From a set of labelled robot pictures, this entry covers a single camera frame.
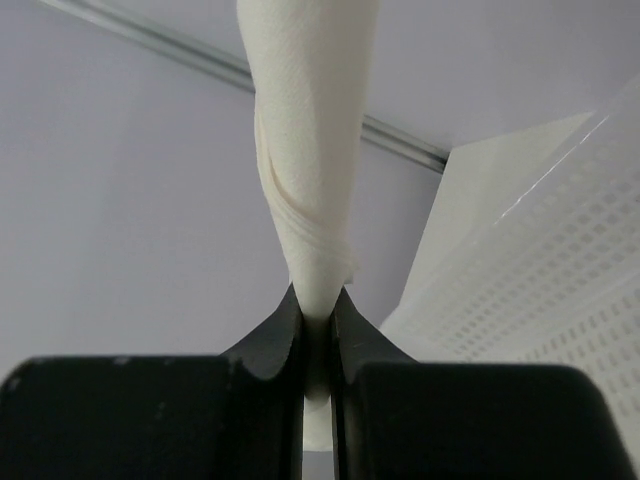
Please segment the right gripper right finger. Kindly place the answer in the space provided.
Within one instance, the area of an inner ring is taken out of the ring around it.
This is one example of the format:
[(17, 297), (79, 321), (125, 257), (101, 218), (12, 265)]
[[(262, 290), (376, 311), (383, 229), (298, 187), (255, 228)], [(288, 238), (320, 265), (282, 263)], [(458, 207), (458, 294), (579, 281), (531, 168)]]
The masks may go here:
[(562, 365), (421, 363), (341, 293), (330, 319), (339, 479), (627, 479), (595, 384)]

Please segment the white paper napkin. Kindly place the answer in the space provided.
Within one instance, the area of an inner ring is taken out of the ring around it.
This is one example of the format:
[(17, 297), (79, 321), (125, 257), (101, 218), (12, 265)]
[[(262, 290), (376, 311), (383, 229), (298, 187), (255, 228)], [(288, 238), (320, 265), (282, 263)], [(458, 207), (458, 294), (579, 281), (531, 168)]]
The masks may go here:
[(332, 448), (329, 319), (356, 266), (348, 221), (379, 5), (241, 1), (259, 178), (307, 334), (305, 450)]

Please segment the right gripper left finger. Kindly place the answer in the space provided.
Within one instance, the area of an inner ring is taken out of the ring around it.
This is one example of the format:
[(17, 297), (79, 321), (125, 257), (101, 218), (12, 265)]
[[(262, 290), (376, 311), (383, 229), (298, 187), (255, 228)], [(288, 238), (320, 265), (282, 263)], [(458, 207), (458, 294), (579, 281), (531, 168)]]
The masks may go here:
[(293, 290), (218, 355), (46, 356), (1, 386), (5, 479), (298, 479)]

